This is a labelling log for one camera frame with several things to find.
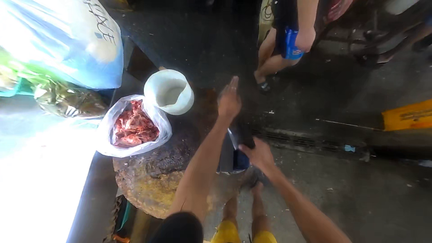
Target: bag of meat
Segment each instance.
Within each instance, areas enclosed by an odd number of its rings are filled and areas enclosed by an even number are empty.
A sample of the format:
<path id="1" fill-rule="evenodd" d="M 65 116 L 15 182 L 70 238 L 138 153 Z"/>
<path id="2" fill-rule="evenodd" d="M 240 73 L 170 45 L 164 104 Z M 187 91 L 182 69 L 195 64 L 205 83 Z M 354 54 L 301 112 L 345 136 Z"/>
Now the bag of meat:
<path id="1" fill-rule="evenodd" d="M 161 109 L 143 95 L 126 96 L 108 110 L 99 124 L 97 151 L 123 158 L 157 148 L 171 135 L 171 125 Z"/>

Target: meat scraps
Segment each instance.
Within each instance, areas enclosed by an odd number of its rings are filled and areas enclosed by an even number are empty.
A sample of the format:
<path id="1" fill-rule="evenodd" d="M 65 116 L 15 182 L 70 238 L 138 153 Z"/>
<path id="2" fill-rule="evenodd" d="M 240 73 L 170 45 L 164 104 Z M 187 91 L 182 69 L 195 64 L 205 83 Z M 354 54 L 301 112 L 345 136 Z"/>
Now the meat scraps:
<path id="1" fill-rule="evenodd" d="M 159 129 L 142 111 L 142 100 L 131 100 L 132 110 L 123 111 L 117 118 L 114 127 L 117 147 L 134 147 L 145 142 L 154 141 L 159 136 Z"/>

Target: floor drain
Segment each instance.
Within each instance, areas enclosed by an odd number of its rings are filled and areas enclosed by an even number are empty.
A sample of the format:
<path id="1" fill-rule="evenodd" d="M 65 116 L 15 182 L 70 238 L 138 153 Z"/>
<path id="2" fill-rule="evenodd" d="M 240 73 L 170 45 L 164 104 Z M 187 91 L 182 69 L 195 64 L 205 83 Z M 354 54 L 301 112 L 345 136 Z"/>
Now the floor drain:
<path id="1" fill-rule="evenodd" d="M 274 132 L 267 130 L 251 129 L 253 136 L 260 137 L 268 140 L 269 142 L 280 144 L 284 147 L 294 148 L 298 150 L 308 150 L 308 151 L 328 151 L 328 152 L 345 152 L 343 149 L 343 143 L 323 140 L 323 139 L 313 139 L 310 137 L 301 137 L 296 135 L 289 135 L 289 132 Z"/>

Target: white bucket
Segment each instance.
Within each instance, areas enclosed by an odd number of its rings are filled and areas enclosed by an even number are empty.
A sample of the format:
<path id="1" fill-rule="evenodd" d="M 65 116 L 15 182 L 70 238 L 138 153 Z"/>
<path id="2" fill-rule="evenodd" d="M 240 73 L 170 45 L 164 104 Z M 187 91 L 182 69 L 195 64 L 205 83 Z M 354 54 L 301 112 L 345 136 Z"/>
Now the white bucket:
<path id="1" fill-rule="evenodd" d="M 154 73 L 144 85 L 144 96 L 171 115 L 181 115 L 194 104 L 194 92 L 186 77 L 176 70 Z"/>

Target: blue plastic bag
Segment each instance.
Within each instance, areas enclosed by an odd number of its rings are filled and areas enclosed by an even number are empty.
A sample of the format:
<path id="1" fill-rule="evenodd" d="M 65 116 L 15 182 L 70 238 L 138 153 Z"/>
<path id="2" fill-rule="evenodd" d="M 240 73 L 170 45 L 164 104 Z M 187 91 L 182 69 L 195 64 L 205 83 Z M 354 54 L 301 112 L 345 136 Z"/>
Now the blue plastic bag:
<path id="1" fill-rule="evenodd" d="M 90 89 L 121 85 L 120 28 L 97 0 L 0 1 L 0 46 Z"/>

